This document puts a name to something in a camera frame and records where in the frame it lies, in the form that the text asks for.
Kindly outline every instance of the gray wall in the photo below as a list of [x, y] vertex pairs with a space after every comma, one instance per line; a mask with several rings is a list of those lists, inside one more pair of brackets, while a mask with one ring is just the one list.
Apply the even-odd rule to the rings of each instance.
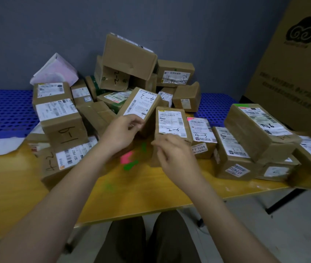
[[0, 89], [30, 89], [55, 53], [93, 74], [114, 32], [192, 62], [203, 92], [239, 99], [289, 0], [0, 0]]

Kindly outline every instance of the left hand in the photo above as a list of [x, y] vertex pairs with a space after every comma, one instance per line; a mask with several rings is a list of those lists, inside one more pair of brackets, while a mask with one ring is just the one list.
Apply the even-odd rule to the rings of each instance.
[[98, 144], [105, 146], [110, 155], [114, 155], [131, 144], [144, 123], [144, 120], [135, 114], [120, 116], [110, 123]]

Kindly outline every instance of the wooden table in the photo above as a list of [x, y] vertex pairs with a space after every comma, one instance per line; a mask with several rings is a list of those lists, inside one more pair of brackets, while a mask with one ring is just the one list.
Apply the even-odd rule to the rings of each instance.
[[[77, 226], [184, 208], [191, 200], [163, 173], [148, 166], [153, 148], [150, 139], [136, 141], [132, 160], [138, 164], [124, 170], [120, 159], [106, 164], [107, 175], [98, 179], [79, 217]], [[287, 188], [285, 183], [264, 180], [249, 182], [217, 179], [211, 160], [198, 160], [202, 173], [224, 199]], [[39, 162], [29, 147], [0, 156], [0, 239], [26, 215], [48, 190], [40, 182]]]

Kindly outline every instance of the gray floor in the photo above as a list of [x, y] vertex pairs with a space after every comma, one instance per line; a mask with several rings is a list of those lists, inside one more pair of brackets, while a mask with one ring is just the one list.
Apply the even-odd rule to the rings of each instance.
[[[300, 195], [269, 216], [264, 206], [270, 206], [289, 190], [268, 192], [258, 196], [227, 201], [228, 208], [283, 263], [311, 262], [311, 191]], [[222, 262], [219, 252], [207, 232], [194, 224], [200, 218], [195, 208], [183, 209], [181, 214], [188, 226], [202, 262]], [[159, 213], [144, 216], [147, 236], [150, 235]], [[85, 228], [85, 234], [70, 255], [62, 255], [59, 263], [93, 262], [107, 234], [110, 222]], [[72, 237], [82, 233], [74, 229]]]

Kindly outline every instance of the blue plastic pallet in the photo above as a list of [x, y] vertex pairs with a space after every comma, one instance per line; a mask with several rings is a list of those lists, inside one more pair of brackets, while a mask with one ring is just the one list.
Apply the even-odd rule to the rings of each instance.
[[224, 127], [223, 121], [233, 103], [237, 101], [226, 94], [202, 93], [198, 112], [194, 116], [207, 119], [211, 127]]
[[32, 90], [0, 90], [0, 138], [26, 137], [39, 123]]

